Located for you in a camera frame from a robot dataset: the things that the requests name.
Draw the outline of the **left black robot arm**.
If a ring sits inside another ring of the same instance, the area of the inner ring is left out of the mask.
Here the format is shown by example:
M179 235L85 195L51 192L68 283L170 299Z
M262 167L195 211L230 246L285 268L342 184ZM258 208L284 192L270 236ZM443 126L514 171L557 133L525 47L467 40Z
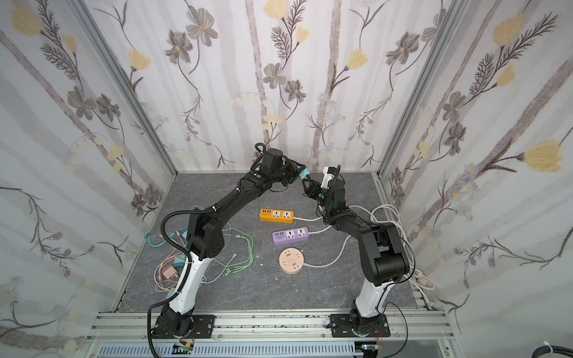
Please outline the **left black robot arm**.
M270 190L274 183L287 187L297 178L305 178L305 165L289 159L278 149L267 149L258 143L258 158L237 186L223 199L204 210L178 210L166 215L160 230L164 240L185 255L186 261L175 292L147 309L147 338L183 337L194 327L192 312L204 274L225 244L223 229L229 220L247 204ZM188 215L187 241L180 245L167 235L167 222Z

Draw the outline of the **purple power strip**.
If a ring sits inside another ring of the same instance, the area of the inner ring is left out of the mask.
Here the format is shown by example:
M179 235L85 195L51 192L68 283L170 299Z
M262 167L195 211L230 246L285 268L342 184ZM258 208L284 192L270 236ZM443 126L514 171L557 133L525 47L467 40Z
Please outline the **purple power strip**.
M307 227L294 228L272 233L272 241L275 246L298 243L309 238L310 233Z

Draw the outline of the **pink round power strip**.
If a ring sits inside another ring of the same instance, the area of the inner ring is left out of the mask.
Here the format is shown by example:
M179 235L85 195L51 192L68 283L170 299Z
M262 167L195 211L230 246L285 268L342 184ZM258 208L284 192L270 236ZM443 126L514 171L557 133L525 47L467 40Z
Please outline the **pink round power strip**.
M304 266L304 255L296 248L284 249L278 259L280 269L286 274L297 274Z

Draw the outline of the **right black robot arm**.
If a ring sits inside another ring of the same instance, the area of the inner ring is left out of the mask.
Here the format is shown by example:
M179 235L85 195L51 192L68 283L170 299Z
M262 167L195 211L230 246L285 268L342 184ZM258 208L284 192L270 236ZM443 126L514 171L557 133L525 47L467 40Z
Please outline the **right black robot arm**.
M313 180L307 170L300 177L304 194L316 200L323 222L358 243L365 282L352 303L349 320L354 334L365 336L381 323L381 305L391 289L410 274L412 264L403 239L396 225L364 219L346 204L340 167L328 167L321 182Z

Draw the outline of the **orange power strip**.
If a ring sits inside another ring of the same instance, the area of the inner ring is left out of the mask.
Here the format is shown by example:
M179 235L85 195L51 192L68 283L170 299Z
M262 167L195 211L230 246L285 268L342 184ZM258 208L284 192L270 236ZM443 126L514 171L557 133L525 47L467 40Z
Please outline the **orange power strip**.
M291 210L261 209L259 218L261 222L274 222L292 224L294 215Z

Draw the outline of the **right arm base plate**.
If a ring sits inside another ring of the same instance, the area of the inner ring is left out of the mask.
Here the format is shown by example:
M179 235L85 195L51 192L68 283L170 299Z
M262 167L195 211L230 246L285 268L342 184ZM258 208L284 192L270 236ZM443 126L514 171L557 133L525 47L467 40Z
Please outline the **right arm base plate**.
M331 314L327 328L334 338L387 338L391 332L385 315L363 318L355 313Z

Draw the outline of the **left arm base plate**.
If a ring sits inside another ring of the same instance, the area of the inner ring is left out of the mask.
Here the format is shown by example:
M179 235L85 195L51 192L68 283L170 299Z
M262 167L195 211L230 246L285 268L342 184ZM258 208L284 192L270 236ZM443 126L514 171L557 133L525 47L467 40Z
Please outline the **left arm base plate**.
M209 339L215 316L160 316L152 325L151 335L159 339Z

